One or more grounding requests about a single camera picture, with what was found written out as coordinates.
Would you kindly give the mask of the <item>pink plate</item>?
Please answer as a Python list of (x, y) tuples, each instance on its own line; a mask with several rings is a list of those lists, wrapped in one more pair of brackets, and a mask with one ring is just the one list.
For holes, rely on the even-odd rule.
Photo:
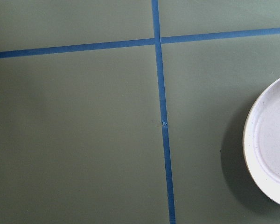
[(280, 205), (280, 78), (268, 86), (251, 107), (242, 143), (253, 181)]

